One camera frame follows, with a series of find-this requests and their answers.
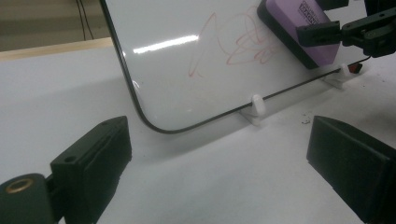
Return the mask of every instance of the wooden surface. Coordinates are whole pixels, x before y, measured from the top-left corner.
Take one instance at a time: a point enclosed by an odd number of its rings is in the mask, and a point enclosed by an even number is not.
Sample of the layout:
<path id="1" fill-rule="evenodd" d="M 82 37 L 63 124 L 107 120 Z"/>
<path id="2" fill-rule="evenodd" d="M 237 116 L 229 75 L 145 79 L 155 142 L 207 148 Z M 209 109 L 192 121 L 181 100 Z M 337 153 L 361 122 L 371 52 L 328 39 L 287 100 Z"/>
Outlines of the wooden surface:
<path id="1" fill-rule="evenodd" d="M 80 41 L 62 45 L 53 45 L 32 49 L 17 49 L 0 52 L 0 62 L 16 60 L 21 58 L 29 58 L 41 55 L 63 53 L 82 49 L 96 49 L 113 46 L 111 38 L 102 38 L 95 40 Z"/>

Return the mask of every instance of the black clamp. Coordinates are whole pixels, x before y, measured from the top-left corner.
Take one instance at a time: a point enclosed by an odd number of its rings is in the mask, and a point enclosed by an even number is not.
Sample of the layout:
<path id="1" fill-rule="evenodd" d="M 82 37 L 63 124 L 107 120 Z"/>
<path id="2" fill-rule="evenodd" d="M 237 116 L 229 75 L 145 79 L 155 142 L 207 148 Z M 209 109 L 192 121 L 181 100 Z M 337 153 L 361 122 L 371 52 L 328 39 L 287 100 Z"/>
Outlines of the black clamp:
<path id="1" fill-rule="evenodd" d="M 347 23 L 341 30 L 339 21 L 297 27 L 296 30 L 304 47 L 342 42 L 346 47 L 354 45 L 363 49 L 367 56 L 382 57 L 396 51 L 396 7 Z"/>
<path id="2" fill-rule="evenodd" d="M 396 223 L 396 150 L 340 120 L 315 116 L 306 157 L 364 223 Z"/>
<path id="3" fill-rule="evenodd" d="M 0 186 L 0 223 L 96 223 L 132 158 L 126 117 L 98 124 L 50 164 Z"/>

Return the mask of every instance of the red scribble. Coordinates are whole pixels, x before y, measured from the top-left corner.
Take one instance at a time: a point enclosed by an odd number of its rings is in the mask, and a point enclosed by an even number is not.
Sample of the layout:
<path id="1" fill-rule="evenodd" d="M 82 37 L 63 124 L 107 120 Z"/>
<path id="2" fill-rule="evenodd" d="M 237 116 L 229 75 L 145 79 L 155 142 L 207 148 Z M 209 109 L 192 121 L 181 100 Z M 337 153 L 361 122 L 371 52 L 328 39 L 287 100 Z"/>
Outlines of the red scribble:
<path id="1" fill-rule="evenodd" d="M 226 64 L 243 64 L 243 63 L 267 63 L 271 57 L 280 51 L 279 41 L 275 38 L 274 34 L 263 25 L 262 22 L 257 20 L 256 15 L 257 7 L 249 8 L 245 13 L 236 14 L 225 23 L 218 25 L 218 16 L 213 13 L 206 21 L 199 36 L 204 36 L 205 32 L 209 32 L 210 26 L 214 26 L 214 34 L 212 36 L 205 36 L 205 38 L 216 38 L 221 51 L 227 55 Z M 233 27 L 238 21 L 244 20 L 245 31 L 233 41 L 233 46 L 226 47 L 226 41 L 221 34 Z M 204 50 L 194 61 L 194 56 L 191 56 L 189 76 L 193 77 L 197 72 L 198 65 L 204 58 L 205 53 L 210 46 L 204 46 Z"/>

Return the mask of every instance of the purple eraser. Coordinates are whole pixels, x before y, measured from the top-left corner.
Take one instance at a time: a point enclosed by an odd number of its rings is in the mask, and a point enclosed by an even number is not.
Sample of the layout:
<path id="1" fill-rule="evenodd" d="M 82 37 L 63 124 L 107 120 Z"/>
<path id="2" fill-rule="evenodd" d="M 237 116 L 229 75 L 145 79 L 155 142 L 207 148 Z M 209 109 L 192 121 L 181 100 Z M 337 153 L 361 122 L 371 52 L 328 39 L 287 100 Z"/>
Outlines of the purple eraser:
<path id="1" fill-rule="evenodd" d="M 298 43 L 296 27 L 330 21 L 315 0 L 266 0 L 266 10 Z M 300 48 L 318 65 L 332 64 L 340 44 Z"/>

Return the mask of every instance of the white table surface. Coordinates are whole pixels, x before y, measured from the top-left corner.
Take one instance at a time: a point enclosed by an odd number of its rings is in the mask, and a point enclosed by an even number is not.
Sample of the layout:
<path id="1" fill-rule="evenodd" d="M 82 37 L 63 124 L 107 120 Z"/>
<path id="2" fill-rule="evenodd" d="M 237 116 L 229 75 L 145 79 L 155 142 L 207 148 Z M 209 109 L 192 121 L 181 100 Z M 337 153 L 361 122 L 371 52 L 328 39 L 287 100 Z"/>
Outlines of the white table surface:
<path id="1" fill-rule="evenodd" d="M 126 115 L 133 159 L 99 223 L 362 223 L 308 164 L 308 139 L 321 115 L 396 147 L 395 58 L 365 63 L 342 91 L 318 80 L 266 101 L 261 127 L 235 113 L 174 135 L 137 116 L 111 47 L 1 62 L 0 182 L 49 175 L 84 133 Z"/>

